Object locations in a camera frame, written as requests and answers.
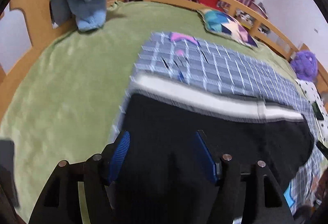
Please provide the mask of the black pants with white stripe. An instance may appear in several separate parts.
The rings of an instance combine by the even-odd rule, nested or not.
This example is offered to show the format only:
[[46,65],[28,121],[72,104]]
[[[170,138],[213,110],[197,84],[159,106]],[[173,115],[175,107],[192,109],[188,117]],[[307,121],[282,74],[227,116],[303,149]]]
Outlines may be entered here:
[[294,223],[284,192],[314,148],[301,113],[149,73],[129,95],[112,194],[121,223]]

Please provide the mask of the green fleece blanket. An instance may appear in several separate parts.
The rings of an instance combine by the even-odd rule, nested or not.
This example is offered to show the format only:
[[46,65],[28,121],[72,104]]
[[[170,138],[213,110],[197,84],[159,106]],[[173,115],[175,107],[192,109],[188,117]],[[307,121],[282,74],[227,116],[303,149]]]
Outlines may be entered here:
[[208,33],[201,16],[168,4],[122,3],[93,33],[73,31],[49,45],[20,83],[1,121],[15,144],[18,214],[28,221],[57,162],[103,150],[142,44],[152,32],[193,35],[262,60],[290,81],[288,62],[266,45],[250,49]]

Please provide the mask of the grey checked bed sheet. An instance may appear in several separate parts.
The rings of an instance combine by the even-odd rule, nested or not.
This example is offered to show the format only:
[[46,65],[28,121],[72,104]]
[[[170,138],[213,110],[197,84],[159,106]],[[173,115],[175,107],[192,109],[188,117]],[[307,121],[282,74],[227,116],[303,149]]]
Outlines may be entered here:
[[131,143],[110,203],[119,217],[200,221],[219,187],[197,160],[194,134],[235,162],[263,159],[292,213],[315,200],[322,154],[312,105],[266,62],[201,38],[155,32],[142,45],[113,136]]

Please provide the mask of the white dotted cloth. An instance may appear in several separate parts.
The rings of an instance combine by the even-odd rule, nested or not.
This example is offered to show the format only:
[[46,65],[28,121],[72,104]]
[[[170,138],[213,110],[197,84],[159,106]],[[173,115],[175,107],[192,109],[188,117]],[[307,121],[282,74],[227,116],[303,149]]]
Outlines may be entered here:
[[314,83],[300,79],[296,79],[295,81],[313,108],[315,118],[320,128],[319,140],[324,145],[327,145],[327,110],[324,107],[321,96]]

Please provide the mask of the purple plush toy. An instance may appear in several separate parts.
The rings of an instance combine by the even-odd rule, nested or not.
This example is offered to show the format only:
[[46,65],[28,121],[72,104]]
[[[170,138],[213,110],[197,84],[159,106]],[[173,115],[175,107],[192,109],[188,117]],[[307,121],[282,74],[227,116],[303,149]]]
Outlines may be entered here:
[[318,75],[318,60],[315,54],[308,50],[297,52],[290,61],[290,66],[300,80],[314,82]]

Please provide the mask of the colourful geometric pillow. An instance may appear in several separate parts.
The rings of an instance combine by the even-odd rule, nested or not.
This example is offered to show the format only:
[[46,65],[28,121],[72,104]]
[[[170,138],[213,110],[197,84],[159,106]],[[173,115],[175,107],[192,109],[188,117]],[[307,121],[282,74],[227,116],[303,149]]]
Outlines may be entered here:
[[197,12],[209,33],[227,38],[249,48],[258,48],[254,38],[234,17],[210,8],[199,9]]

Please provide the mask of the wooden bed frame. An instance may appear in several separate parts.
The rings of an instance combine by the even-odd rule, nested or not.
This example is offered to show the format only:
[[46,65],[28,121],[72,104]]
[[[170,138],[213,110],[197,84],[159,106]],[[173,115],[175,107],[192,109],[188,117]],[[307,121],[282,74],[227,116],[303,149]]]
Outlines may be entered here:
[[[194,10],[203,7],[202,4],[187,0],[144,1],[166,3]],[[278,28],[250,7],[238,2],[237,0],[219,1],[229,4],[230,7],[228,14],[231,16],[234,16],[238,9],[252,16],[255,22],[249,31],[250,35],[264,42],[276,54],[286,60],[290,60],[291,57],[298,52],[299,49],[281,31],[279,31]],[[31,40],[31,47],[16,62],[16,64],[13,65],[9,72],[1,70],[1,115],[6,113],[16,89],[43,50],[55,39],[76,26],[75,21],[70,19],[63,25],[54,29],[51,24],[49,0],[10,0],[9,2],[2,0],[1,7],[5,8],[6,5],[10,5],[12,9],[22,11],[28,35]]]

